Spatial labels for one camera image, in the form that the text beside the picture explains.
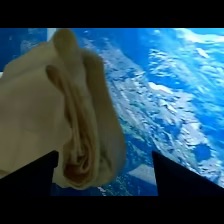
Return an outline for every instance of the folded cloth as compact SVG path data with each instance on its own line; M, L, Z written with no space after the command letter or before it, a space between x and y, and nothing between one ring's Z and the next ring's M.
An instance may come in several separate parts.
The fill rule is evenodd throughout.
M69 29L11 61L0 79L0 175L53 150L61 187L101 186L125 162L103 61L79 48Z

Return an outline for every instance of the beige cloth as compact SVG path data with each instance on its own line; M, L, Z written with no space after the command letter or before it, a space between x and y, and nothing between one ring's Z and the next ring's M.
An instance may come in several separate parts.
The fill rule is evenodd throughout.
M52 150L61 187L101 186L125 162L103 61L80 49L69 29L11 61L0 79L0 175Z

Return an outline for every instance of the blue water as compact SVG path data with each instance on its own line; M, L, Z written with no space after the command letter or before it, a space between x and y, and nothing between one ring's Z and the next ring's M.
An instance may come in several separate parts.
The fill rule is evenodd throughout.
M52 194L157 195L152 150L224 187L224 28L72 30L104 59L127 161L102 188ZM0 32L1 70L47 38L46 28Z

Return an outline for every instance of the black triangular object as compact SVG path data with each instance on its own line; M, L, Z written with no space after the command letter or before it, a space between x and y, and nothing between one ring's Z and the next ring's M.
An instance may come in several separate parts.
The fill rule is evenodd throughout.
M52 151L0 180L1 196L50 196L58 152Z
M159 196L224 196L224 189L153 151Z

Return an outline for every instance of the cloth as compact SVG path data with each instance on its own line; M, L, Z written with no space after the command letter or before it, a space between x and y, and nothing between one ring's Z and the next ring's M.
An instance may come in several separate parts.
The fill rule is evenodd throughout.
M103 60L79 48L69 29L11 61L0 79L0 175L52 150L61 187L101 186L125 162Z

